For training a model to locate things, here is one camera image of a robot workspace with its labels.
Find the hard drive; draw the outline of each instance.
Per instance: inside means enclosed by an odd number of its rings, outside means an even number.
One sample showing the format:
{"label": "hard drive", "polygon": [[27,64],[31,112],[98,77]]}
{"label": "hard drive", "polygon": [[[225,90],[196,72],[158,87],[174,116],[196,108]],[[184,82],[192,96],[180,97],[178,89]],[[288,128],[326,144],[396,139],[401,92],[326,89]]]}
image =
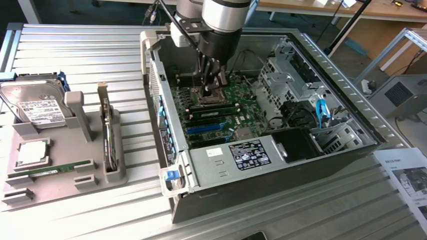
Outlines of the hard drive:
{"label": "hard drive", "polygon": [[17,121],[31,123],[37,129],[65,125],[73,116],[63,104],[63,83],[53,74],[21,76],[0,82],[0,97]]}

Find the wire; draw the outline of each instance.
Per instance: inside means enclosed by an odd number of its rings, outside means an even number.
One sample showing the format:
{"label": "wire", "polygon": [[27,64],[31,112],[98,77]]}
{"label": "wire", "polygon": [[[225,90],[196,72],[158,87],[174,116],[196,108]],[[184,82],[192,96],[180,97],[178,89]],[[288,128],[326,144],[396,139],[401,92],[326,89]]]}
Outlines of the wire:
{"label": "wire", "polygon": [[406,68],[405,68],[402,74],[406,74],[406,72],[408,72],[408,70],[409,70],[409,67],[410,67],[414,59],[420,56],[420,54],[422,53],[422,51],[424,51],[424,50],[418,50],[417,53],[414,53],[414,55],[413,55],[413,57],[412,57],[412,60],[410,60],[410,62],[408,63]]}
{"label": "wire", "polygon": [[158,8],[157,14],[158,14],[158,23],[157,23],[157,25],[160,26],[161,25],[161,9],[160,8]]}
{"label": "wire", "polygon": [[158,0],[154,0],[153,3],[148,6],[146,11],[144,13],[144,19],[141,20],[141,25],[144,26],[144,22],[146,20],[148,17],[152,16],[153,14],[153,6],[154,4],[158,4]]}
{"label": "wire", "polygon": [[298,109],[305,111],[310,115],[312,120],[314,122],[314,127],[317,128],[320,123],[317,123],[316,116],[313,115],[313,113],[306,108],[300,107]]}
{"label": "wire", "polygon": [[273,126],[270,126],[270,122],[272,122],[272,120],[276,120],[276,119],[280,119],[280,120],[282,121],[282,116],[274,116],[274,117],[272,117],[272,118],[268,120],[266,126],[265,126],[265,128],[264,128],[262,133],[266,132],[268,127],[273,128]]}
{"label": "wire", "polygon": [[334,10],[334,12],[333,12],[333,15],[332,15],[330,21],[328,21],[326,25],[324,26],[322,31],[321,31],[321,33],[320,33],[320,35],[318,35],[317,40],[314,41],[314,43],[317,43],[317,42],[318,42],[318,40],[320,40],[320,38],[321,38],[322,34],[325,33],[325,30],[326,30],[326,28],[328,28],[329,24],[332,23],[333,18],[334,18],[334,15],[336,15],[336,13],[338,12],[338,9],[340,9],[340,7],[341,7],[341,5],[342,5],[342,2],[344,2],[344,0],[340,0],[338,6],[337,6],[337,8],[336,8],[336,10]]}
{"label": "wire", "polygon": [[393,123],[394,123],[394,126],[396,126],[396,128],[397,128],[398,133],[400,133],[400,134],[402,135],[402,137],[405,138],[408,144],[413,147],[413,144],[410,143],[410,141],[408,140],[406,136],[402,134],[402,132],[401,132],[401,130],[400,130],[400,127],[398,127],[398,125],[397,125],[397,117],[393,118]]}
{"label": "wire", "polygon": [[156,3],[156,5],[153,7],[153,11],[152,11],[152,13],[149,15],[149,25],[152,25],[154,23],[156,15],[158,14],[157,8],[158,8],[158,2]]}
{"label": "wire", "polygon": [[186,41],[189,42],[189,45],[193,49],[197,50],[197,44],[193,41],[193,39],[189,37],[188,33],[185,32],[185,30],[182,29],[182,26],[180,25],[178,21],[176,20],[176,18],[172,16],[170,10],[165,4],[165,2],[162,0],[156,0],[160,2],[160,5],[162,7],[162,10],[165,12],[165,15],[168,16],[168,18],[170,19],[170,21],[173,22],[178,32],[182,34],[182,36],[185,37]]}
{"label": "wire", "polygon": [[265,65],[265,62],[264,62],[264,60],[261,59],[261,57],[260,57],[250,49],[244,49],[244,50],[241,50],[241,51],[238,52],[237,57],[236,57],[234,60],[233,60],[233,63],[232,63],[232,66],[230,66],[230,70],[229,70],[229,72],[228,72],[228,77],[229,77],[230,74],[233,73],[233,69],[234,69],[234,66],[236,66],[236,62],[237,62],[237,60],[238,60],[238,57],[240,57],[241,53],[245,53],[245,52],[252,53],[253,56],[257,58],[258,62],[261,63],[261,65],[268,69],[268,67],[266,67],[266,65]]}
{"label": "wire", "polygon": [[392,74],[389,74],[389,76],[393,76],[401,69],[404,69],[404,68],[409,68],[409,66],[410,66],[410,64],[413,64],[414,62],[416,62],[414,60],[412,61],[410,60],[410,63],[408,64],[408,65],[405,65],[405,66],[402,66],[402,67],[400,67]]}
{"label": "wire", "polygon": [[248,84],[249,86],[252,86],[252,84],[249,83],[249,80],[246,79],[246,76],[242,75],[242,78],[244,78],[244,81],[246,82],[246,84]]}

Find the power supply label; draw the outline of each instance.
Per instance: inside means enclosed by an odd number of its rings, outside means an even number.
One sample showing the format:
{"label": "power supply label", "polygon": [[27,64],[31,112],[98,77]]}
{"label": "power supply label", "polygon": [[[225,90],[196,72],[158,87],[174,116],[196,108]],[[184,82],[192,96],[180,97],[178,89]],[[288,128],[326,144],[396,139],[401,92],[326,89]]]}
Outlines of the power supply label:
{"label": "power supply label", "polygon": [[33,125],[63,122],[63,114],[54,99],[17,103]]}
{"label": "power supply label", "polygon": [[241,171],[272,163],[260,140],[237,143],[228,147],[234,164]]}

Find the black pci slot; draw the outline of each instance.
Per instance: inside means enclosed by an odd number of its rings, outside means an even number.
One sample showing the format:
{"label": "black pci slot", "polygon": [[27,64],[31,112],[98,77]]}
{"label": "black pci slot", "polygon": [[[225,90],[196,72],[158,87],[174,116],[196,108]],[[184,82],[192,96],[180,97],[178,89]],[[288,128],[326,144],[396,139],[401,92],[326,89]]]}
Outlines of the black pci slot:
{"label": "black pci slot", "polygon": [[210,125],[210,124],[220,124],[221,120],[217,118],[208,118],[201,120],[190,120],[189,122],[185,122],[185,128],[197,127],[202,125]]}
{"label": "black pci slot", "polygon": [[202,148],[202,147],[208,147],[208,146],[212,146],[216,144],[224,144],[225,142],[226,142],[226,138],[218,137],[218,138],[213,138],[210,140],[192,142],[190,147],[192,148]]}

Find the wooden table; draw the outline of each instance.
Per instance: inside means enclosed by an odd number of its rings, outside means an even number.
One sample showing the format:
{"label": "wooden table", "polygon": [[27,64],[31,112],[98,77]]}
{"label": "wooden table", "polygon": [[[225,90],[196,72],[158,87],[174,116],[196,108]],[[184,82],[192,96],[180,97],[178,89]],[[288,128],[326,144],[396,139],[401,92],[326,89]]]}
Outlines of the wooden table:
{"label": "wooden table", "polygon": [[[276,13],[332,16],[338,5],[340,3],[332,4],[330,1],[326,4],[321,4],[316,0],[260,0],[256,10]],[[336,12],[336,16],[350,18],[360,6],[360,2],[356,2],[349,8],[341,6]]]}
{"label": "wooden table", "polygon": [[[344,25],[345,20],[341,19],[336,26],[341,28]],[[402,6],[397,7],[389,0],[372,0],[346,32],[346,37],[366,50],[366,56],[373,59],[402,28],[425,27],[427,12],[410,7],[410,3],[402,2]],[[401,42],[380,61],[380,69],[388,75],[402,72],[401,67],[409,64],[417,50],[409,41]]]}
{"label": "wooden table", "polygon": [[[372,0],[354,23],[349,26],[349,30],[332,49],[329,56],[338,48],[345,37],[348,37],[366,50],[366,56],[373,59],[404,27],[427,27],[427,12],[410,7],[410,3],[401,2],[402,6],[398,7],[390,3],[390,0]],[[336,16],[350,18],[360,6],[360,2],[356,2],[349,8],[341,6]],[[332,16],[337,7],[337,3],[322,5],[316,0],[260,0],[256,10]],[[336,26],[341,29],[346,23],[348,20],[341,19]],[[410,47],[409,42],[401,43],[398,46],[400,49],[396,48],[393,50],[393,55],[380,62],[380,69],[388,74],[396,72],[409,63],[417,51],[416,47]]]}

